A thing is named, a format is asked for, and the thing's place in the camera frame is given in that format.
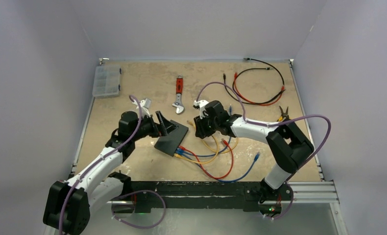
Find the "black network switch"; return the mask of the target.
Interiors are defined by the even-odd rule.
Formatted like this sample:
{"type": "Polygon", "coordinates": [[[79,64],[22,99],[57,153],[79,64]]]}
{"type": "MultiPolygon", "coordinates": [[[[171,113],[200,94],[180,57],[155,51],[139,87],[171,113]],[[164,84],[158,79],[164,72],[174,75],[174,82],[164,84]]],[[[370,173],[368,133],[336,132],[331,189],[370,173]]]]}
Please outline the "black network switch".
{"type": "Polygon", "coordinates": [[[170,122],[177,126],[177,128],[164,137],[160,137],[155,143],[154,148],[171,157],[174,156],[178,147],[181,145],[182,140],[186,136],[189,128],[174,120],[170,122]]]}

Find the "black braided cable teal plug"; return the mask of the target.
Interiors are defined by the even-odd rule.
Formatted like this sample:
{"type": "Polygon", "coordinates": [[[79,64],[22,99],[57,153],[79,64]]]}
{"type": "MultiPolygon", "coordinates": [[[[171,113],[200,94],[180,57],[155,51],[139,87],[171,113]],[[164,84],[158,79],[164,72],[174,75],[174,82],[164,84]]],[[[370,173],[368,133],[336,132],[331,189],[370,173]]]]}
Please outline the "black braided cable teal plug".
{"type": "Polygon", "coordinates": [[[231,97],[237,95],[244,104],[273,105],[286,91],[285,77],[274,62],[246,57],[232,66],[232,72],[231,97]]]}

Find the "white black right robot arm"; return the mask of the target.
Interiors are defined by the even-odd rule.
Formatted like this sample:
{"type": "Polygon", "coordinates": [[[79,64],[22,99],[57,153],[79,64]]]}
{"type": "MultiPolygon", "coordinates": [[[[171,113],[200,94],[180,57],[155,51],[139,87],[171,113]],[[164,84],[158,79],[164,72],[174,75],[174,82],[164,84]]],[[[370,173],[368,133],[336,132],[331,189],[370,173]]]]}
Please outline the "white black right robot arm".
{"type": "Polygon", "coordinates": [[[238,114],[231,115],[218,100],[194,101],[193,107],[199,110],[199,115],[194,118],[196,137],[204,139],[220,132],[225,136],[251,139],[269,146],[275,165],[260,183],[262,196],[266,199],[277,196],[281,185],[314,152],[314,146],[294,122],[263,122],[238,114]]]}

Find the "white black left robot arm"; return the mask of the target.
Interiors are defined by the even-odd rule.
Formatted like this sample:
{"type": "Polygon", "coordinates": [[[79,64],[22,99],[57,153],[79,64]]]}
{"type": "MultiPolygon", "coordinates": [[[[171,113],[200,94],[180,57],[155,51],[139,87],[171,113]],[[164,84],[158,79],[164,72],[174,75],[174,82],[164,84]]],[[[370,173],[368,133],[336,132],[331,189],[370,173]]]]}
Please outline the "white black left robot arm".
{"type": "Polygon", "coordinates": [[[157,111],[153,116],[136,112],[122,113],[101,153],[81,172],[66,181],[56,181],[49,189],[43,223],[58,229],[62,235],[79,235],[89,223],[91,214],[114,198],[126,200],[136,194],[131,178],[115,172],[135,150],[135,142],[145,138],[164,137],[178,125],[157,111]]]}

